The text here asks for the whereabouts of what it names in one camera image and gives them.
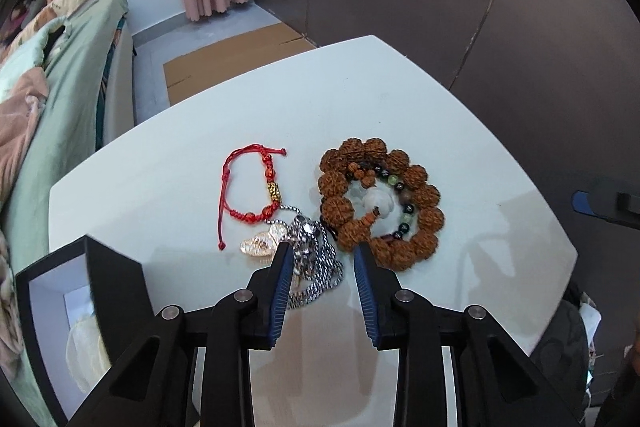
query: open box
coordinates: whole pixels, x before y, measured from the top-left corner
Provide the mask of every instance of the open box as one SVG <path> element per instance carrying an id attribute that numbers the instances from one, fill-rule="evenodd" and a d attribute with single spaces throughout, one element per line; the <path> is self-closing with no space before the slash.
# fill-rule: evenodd
<path id="1" fill-rule="evenodd" d="M 113 364 L 154 317 L 142 266 L 84 236 L 21 271 L 15 282 L 31 368 L 62 427 L 87 396 L 66 362 L 69 332 L 79 318 L 95 314 Z"/>

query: pink blanket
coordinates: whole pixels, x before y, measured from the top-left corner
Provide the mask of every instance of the pink blanket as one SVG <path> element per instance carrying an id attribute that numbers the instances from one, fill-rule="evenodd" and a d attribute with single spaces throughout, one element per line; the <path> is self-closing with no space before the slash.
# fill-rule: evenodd
<path id="1" fill-rule="evenodd" d="M 14 187 L 48 95 L 43 69 L 33 68 L 20 77 L 11 96 L 0 103 L 0 204 Z M 23 348 L 9 251 L 0 231 L 0 367 L 9 380 L 15 377 Z"/>

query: silver chain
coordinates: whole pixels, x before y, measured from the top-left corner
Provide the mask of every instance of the silver chain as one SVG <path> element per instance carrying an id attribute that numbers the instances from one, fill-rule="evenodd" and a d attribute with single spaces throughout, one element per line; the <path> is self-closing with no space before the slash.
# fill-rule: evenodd
<path id="1" fill-rule="evenodd" d="M 281 219 L 270 219 L 265 223 L 287 227 L 285 241 L 294 251 L 294 275 L 309 282 L 303 290 L 289 293 L 287 309 L 292 310 L 306 306 L 325 291 L 335 288 L 342 281 L 344 272 L 322 223 L 304 216 L 295 206 L 281 204 L 280 208 L 297 214 L 293 222 L 288 224 Z"/>

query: silver bolt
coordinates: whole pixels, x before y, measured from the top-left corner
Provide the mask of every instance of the silver bolt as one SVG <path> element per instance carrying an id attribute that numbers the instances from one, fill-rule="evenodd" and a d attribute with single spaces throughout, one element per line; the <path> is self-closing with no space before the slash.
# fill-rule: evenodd
<path id="1" fill-rule="evenodd" d="M 251 290 L 248 289 L 242 289 L 242 290 L 238 290 L 236 293 L 234 293 L 234 299 L 238 302 L 247 302 L 249 300 L 251 300 L 251 297 L 254 296 L 254 293 Z"/>
<path id="2" fill-rule="evenodd" d="M 412 300 L 414 300 L 414 293 L 411 290 L 398 290 L 396 292 L 396 299 L 398 299 L 400 302 L 411 302 Z"/>
<path id="3" fill-rule="evenodd" d="M 469 307 L 469 316 L 473 319 L 481 321 L 486 317 L 486 310 L 482 306 L 473 305 Z"/>
<path id="4" fill-rule="evenodd" d="M 178 308 L 178 306 L 167 306 L 162 310 L 161 315 L 164 320 L 170 321 L 180 315 L 180 308 Z"/>

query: white table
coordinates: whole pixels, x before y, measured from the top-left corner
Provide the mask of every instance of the white table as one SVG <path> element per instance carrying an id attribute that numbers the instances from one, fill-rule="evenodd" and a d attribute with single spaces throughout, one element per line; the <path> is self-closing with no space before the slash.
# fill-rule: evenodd
<path id="1" fill-rule="evenodd" d="M 400 274 L 401 284 L 437 306 L 485 306 L 530 353 L 569 280 L 574 247 L 484 125 L 371 36 L 238 76 L 118 138 L 51 189 L 50 249 L 91 234 L 143 263 L 156 312 L 168 304 L 185 311 L 211 306 L 244 287 L 258 267 L 236 247 L 257 227 L 226 216 L 228 247 L 217 248 L 226 156 L 253 142 L 285 147 L 286 158 L 274 156 L 284 201 L 318 217 L 319 159 L 353 136 L 381 137 L 406 150 L 442 193 L 440 247 Z M 255 154 L 236 160 L 231 206 L 260 211 L 268 202 L 263 171 Z M 394 230 L 397 212 L 374 232 Z M 252 352 L 257 426 L 391 425 L 398 356 L 372 348 L 353 263 L 342 257 L 344 283 L 287 314 L 274 350 Z"/>

